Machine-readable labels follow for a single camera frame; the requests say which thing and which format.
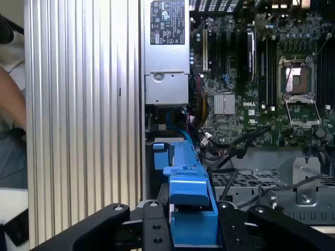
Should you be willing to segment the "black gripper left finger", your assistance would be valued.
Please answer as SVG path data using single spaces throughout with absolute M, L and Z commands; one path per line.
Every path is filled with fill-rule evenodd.
M 169 185 L 134 210 L 114 203 L 35 247 L 35 250 L 173 250 L 167 218 Z

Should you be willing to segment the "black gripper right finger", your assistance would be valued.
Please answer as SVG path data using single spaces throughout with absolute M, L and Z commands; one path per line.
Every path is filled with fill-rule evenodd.
M 222 250 L 334 250 L 334 238 L 279 210 L 252 206 L 246 212 L 220 202 L 218 239 Z

